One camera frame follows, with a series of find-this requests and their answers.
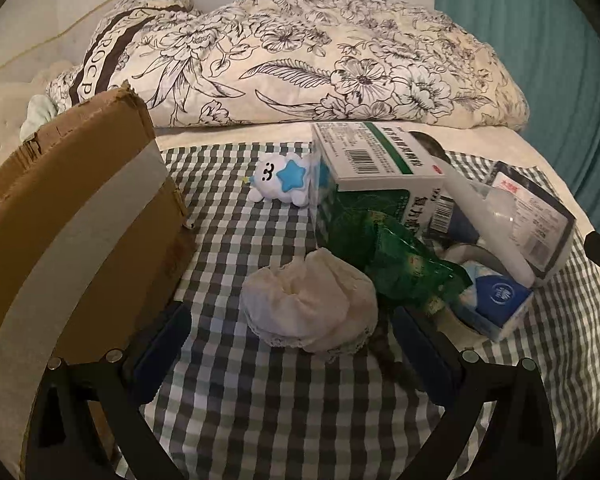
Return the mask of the blue tissue pack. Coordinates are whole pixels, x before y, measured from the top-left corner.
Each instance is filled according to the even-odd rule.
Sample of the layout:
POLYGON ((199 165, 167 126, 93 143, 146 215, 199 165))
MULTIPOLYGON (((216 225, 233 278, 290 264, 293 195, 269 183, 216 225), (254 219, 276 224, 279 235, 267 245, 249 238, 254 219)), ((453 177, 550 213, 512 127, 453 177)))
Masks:
POLYGON ((502 341, 516 330, 527 312, 533 290, 475 260, 460 266, 467 272, 470 285, 452 303, 452 311, 480 335, 502 341))

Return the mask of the brown cardboard box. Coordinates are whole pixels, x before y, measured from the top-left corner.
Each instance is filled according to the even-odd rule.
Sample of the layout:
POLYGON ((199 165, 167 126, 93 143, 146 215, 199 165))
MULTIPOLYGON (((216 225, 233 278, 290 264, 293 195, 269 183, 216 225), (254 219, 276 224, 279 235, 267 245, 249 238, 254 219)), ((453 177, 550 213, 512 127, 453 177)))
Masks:
POLYGON ((129 87, 69 108, 2 163, 0 462, 12 476, 48 361, 95 361, 157 317, 193 257, 187 217, 129 87))

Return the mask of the teal curtain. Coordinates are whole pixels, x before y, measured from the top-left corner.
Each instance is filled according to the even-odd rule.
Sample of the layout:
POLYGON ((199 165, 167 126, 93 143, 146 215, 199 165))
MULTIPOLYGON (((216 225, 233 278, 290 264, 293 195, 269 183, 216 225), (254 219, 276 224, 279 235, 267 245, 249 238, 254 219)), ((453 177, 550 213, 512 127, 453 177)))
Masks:
POLYGON ((600 232, 600 37, 573 0, 436 0, 494 47, 524 92, 522 134, 600 232))

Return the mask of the white bear toy blue star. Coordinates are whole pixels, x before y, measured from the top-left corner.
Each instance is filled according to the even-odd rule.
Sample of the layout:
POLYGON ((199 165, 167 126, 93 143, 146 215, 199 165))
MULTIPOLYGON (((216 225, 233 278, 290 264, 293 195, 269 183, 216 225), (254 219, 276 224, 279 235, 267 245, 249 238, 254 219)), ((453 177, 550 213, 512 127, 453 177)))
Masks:
POLYGON ((310 162, 288 153, 265 153, 259 157, 249 178, 247 200, 279 200, 281 203, 305 207, 309 203, 310 162))

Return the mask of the white bed sheet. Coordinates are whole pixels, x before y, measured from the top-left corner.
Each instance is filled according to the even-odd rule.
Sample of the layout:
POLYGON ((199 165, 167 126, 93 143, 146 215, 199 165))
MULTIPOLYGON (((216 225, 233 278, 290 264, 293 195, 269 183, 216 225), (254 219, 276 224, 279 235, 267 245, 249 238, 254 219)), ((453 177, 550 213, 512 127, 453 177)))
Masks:
MULTIPOLYGON (((27 107, 35 93, 42 89, 38 84, 12 82, 0 84, 0 166, 20 145, 21 124, 27 118, 27 107)), ((427 133, 436 139, 445 151, 501 160, 510 166, 536 167, 546 175, 550 187, 576 218, 581 234, 594 230, 588 216, 578 205, 565 182, 545 158, 518 133, 504 127, 454 129, 400 122, 401 127, 427 133)), ((252 142, 308 142, 312 130, 307 122, 271 124, 245 127, 201 128, 190 130, 163 129, 157 131, 157 144, 161 151, 169 148, 191 146, 252 143, 252 142)))

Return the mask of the clear cotton swab jar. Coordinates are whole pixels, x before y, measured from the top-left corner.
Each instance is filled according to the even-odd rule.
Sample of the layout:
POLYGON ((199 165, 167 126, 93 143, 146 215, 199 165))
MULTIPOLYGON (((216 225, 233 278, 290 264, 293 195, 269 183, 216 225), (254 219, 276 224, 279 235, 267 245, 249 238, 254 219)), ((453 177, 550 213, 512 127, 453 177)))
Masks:
MULTIPOLYGON (((554 195, 500 160, 494 162, 484 182, 468 181, 531 266, 534 284, 546 283, 569 257, 576 226, 574 215, 554 195)), ((474 245, 490 252, 445 190, 429 222, 429 235, 448 244, 474 245)))

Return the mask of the green white medicine box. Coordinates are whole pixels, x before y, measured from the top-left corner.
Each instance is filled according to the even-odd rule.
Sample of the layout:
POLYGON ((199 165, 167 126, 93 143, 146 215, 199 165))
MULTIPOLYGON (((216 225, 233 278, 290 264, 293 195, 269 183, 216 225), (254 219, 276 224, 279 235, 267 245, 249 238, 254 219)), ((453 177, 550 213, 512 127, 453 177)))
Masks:
POLYGON ((317 244, 358 248, 370 211, 422 234, 440 196, 440 165, 401 126, 379 122, 312 125, 310 214, 317 244))

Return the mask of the white sock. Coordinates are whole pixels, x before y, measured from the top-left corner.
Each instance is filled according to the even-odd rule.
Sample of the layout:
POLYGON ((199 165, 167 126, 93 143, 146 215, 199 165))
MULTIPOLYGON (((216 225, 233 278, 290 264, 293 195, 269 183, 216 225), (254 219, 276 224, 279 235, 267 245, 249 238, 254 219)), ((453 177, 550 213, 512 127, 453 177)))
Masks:
POLYGON ((269 346, 326 359, 357 352, 378 322, 373 282, 325 248, 250 274, 239 309, 269 346))

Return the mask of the floral quilt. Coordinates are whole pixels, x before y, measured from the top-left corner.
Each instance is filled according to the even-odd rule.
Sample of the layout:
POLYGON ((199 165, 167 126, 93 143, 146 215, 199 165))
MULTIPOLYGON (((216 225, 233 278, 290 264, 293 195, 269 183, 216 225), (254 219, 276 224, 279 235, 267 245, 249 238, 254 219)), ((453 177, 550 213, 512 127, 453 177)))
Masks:
POLYGON ((120 0, 58 110, 129 84, 159 128, 406 120, 519 130, 530 110, 495 51, 446 14, 392 0, 120 0))

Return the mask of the mint green towel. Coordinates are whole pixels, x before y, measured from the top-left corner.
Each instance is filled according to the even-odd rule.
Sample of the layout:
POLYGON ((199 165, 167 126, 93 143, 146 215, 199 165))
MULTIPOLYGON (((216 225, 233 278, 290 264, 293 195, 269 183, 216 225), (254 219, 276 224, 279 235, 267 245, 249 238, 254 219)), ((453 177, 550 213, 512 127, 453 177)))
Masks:
POLYGON ((32 96, 28 103, 26 120, 20 127, 20 143, 30 141, 42 125, 47 124, 56 116, 57 107, 46 94, 32 96))

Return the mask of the green snack bag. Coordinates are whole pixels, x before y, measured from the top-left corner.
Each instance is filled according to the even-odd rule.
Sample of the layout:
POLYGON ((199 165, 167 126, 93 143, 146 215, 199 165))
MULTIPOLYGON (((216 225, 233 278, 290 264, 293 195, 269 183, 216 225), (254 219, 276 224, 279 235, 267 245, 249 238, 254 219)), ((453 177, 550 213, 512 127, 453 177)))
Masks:
POLYGON ((321 244, 366 274, 378 295, 393 304, 431 314, 471 285, 462 266, 438 257, 384 212, 348 209, 323 226, 321 244))

